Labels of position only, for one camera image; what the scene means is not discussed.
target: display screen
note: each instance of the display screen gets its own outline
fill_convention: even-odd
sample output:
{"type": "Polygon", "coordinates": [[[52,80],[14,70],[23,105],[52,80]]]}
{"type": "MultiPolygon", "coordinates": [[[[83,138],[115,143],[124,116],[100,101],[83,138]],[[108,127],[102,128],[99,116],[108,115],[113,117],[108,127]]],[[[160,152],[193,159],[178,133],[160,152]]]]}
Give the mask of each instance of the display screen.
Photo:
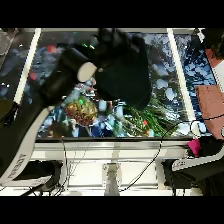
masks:
{"type": "MultiPolygon", "coordinates": [[[[64,47],[77,42],[94,48],[89,42],[92,35],[92,32],[41,34],[25,87],[22,110],[34,103],[38,87],[51,75],[64,47]]],[[[92,77],[86,83],[74,86],[65,101],[50,112],[37,138],[163,136],[174,123],[187,120],[168,35],[128,35],[138,35],[145,40],[148,77],[152,85],[148,106],[138,111],[121,99],[102,100],[94,89],[96,80],[92,77]]],[[[190,135],[189,131],[188,124],[181,124],[167,136],[186,136],[190,135]]]]}

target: pink cloth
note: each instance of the pink cloth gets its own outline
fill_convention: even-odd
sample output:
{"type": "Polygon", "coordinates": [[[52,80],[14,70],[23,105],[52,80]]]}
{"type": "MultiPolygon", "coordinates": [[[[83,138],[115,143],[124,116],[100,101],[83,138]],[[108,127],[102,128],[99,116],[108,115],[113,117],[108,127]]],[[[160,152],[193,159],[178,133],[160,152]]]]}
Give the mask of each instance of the pink cloth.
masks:
{"type": "Polygon", "coordinates": [[[198,151],[201,149],[199,139],[192,140],[187,143],[188,146],[191,148],[192,152],[194,153],[195,157],[198,157],[198,151]]]}

